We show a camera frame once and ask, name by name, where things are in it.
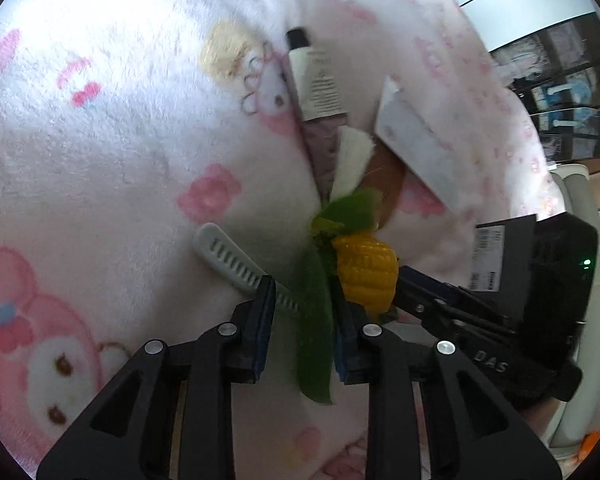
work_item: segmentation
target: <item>silver screw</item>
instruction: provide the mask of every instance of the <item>silver screw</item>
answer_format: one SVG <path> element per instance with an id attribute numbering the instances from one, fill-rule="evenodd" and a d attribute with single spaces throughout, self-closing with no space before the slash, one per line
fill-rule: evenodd
<path id="1" fill-rule="evenodd" d="M 144 351 L 151 355 L 159 354 L 160 352 L 162 352 L 163 348 L 164 345 L 162 344 L 162 341 L 158 341 L 157 339 L 153 339 L 152 341 L 149 341 L 146 345 L 144 345 Z"/>
<path id="2" fill-rule="evenodd" d="M 218 333 L 220 335 L 233 335 L 236 332 L 238 332 L 238 327 L 233 323 L 222 323 L 222 325 L 218 327 Z"/>
<path id="3" fill-rule="evenodd" d="M 362 332 L 369 337 L 378 337 L 382 333 L 382 328 L 376 324 L 369 323 L 362 327 Z"/>
<path id="4" fill-rule="evenodd" d="M 438 352 L 444 355 L 451 355 L 456 351 L 456 345 L 451 341 L 439 341 L 436 348 L 438 349 Z"/>

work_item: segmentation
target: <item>yellow corn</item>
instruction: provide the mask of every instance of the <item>yellow corn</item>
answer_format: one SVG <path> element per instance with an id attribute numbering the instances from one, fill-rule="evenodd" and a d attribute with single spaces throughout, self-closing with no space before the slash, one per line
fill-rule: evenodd
<path id="1" fill-rule="evenodd" d="M 365 307 L 375 319 L 389 310 L 398 281 L 398 258 L 371 234 L 339 236 L 332 243 L 338 255 L 338 276 L 347 301 Z"/>

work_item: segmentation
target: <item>fleece blanket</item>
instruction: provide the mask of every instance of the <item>fleece blanket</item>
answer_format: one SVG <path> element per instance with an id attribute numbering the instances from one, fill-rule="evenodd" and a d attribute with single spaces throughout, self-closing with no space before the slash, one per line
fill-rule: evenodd
<path id="1" fill-rule="evenodd" d="M 392 76 L 453 154 L 458 209 L 413 174 L 380 237 L 466 285 L 474 225 L 561 212 L 533 124 L 453 0 L 6 0 L 0 8 L 0 438 L 34 475 L 128 355 L 244 300 L 193 253 L 219 223 L 285 283 L 318 196 L 283 77 L 285 33 L 333 58 L 351 126 Z M 294 379 L 277 316 L 264 378 L 234 388 L 237 475 L 352 480 L 366 390 Z"/>

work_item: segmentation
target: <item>black cap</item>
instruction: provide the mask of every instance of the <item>black cap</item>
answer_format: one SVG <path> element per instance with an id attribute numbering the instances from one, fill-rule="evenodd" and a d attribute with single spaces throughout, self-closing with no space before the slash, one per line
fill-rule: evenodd
<path id="1" fill-rule="evenodd" d="M 289 50 L 295 50 L 296 48 L 302 48 L 304 46 L 311 45 L 304 27 L 296 27 L 288 31 L 286 34 L 286 44 L 288 44 Z"/>

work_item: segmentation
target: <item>cream tube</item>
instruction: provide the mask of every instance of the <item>cream tube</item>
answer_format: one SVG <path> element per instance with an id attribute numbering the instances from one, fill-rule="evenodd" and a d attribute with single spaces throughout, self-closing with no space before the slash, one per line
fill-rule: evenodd
<path id="1" fill-rule="evenodd" d="M 328 202 L 338 157 L 338 127 L 347 124 L 340 91 L 327 53 L 312 47 L 304 28 L 286 34 L 289 47 L 289 87 L 301 120 L 318 193 Z"/>

